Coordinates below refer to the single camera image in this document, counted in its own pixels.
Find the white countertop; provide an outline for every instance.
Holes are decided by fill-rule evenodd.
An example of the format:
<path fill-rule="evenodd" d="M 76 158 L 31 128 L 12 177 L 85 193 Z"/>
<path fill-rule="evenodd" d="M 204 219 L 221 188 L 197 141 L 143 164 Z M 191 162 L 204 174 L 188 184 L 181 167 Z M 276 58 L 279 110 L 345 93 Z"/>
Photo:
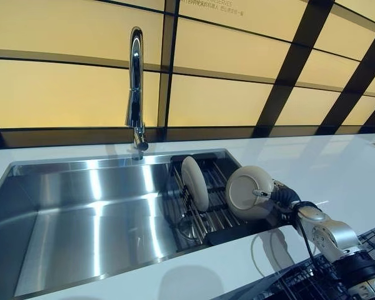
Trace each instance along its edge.
<path fill-rule="evenodd" d="M 261 166 L 361 234 L 375 227 L 372 143 L 375 134 L 274 137 L 153 143 L 147 153 L 226 148 L 243 166 Z M 13 161 L 130 152 L 128 144 L 0 150 L 0 178 Z M 34 299 L 211 299 L 306 258 L 303 239 L 285 226 Z"/>

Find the metal dish rack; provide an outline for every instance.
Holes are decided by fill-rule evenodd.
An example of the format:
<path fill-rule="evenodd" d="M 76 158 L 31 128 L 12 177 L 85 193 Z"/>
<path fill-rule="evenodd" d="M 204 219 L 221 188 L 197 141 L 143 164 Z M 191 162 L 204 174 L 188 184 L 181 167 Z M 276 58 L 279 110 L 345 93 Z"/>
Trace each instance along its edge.
<path fill-rule="evenodd" d="M 196 159 L 209 195 L 208 210 L 201 212 L 197 209 L 189 190 L 183 184 L 182 158 L 173 160 L 169 165 L 167 187 L 164 189 L 166 193 L 162 195 L 164 214 L 174 229 L 179 250 L 204 244 L 209 233 L 246 224 L 246 221 L 238 219 L 228 209 L 225 200 L 227 175 L 218 166 L 216 159 Z"/>
<path fill-rule="evenodd" d="M 365 250 L 375 260 L 375 228 L 359 236 Z M 252 282 L 213 300 L 351 300 L 339 282 L 332 264 L 315 256 L 321 274 L 310 259 Z"/>
<path fill-rule="evenodd" d="M 162 189 L 162 211 L 167 219 L 178 251 L 194 246 L 214 246 L 284 225 L 275 217 L 247 222 L 228 208 L 225 187 L 230 175 L 240 167 L 230 157 L 192 155 L 206 182 L 209 207 L 197 209 L 188 188 L 183 184 L 181 166 L 186 156 L 174 156 L 168 165 L 168 178 Z"/>

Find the plate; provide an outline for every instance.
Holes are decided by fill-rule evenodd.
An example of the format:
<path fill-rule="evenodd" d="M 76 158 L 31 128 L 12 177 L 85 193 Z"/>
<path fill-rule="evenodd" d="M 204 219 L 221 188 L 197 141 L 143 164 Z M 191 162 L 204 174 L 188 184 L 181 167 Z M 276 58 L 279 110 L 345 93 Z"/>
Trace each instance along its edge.
<path fill-rule="evenodd" d="M 228 179 L 226 202 L 238 218 L 247 221 L 264 219 L 271 212 L 273 202 L 266 197 L 255 196 L 255 189 L 269 193 L 274 189 L 272 177 L 260 167 L 240 167 Z"/>
<path fill-rule="evenodd" d="M 191 156 L 188 156 L 182 162 L 182 180 L 187 186 L 197 209 L 207 211 L 209 201 L 206 182 L 199 165 Z"/>

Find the faucet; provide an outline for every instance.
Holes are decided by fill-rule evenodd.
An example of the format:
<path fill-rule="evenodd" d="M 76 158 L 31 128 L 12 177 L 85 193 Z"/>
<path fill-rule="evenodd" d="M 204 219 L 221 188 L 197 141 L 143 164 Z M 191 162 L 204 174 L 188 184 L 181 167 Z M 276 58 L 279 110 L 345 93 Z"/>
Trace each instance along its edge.
<path fill-rule="evenodd" d="M 133 128 L 134 145 L 139 151 L 148 149 L 144 136 L 143 123 L 143 33 L 139 27 L 133 27 L 129 57 L 129 102 L 126 113 L 126 126 Z"/>

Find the backsplash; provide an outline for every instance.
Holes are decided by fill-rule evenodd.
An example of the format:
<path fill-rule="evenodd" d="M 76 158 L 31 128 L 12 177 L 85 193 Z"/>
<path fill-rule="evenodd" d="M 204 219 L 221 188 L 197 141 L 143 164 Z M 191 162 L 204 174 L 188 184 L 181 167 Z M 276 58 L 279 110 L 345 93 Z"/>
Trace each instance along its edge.
<path fill-rule="evenodd" d="M 0 129 L 123 127 L 133 26 L 147 127 L 375 132 L 375 0 L 0 0 Z"/>

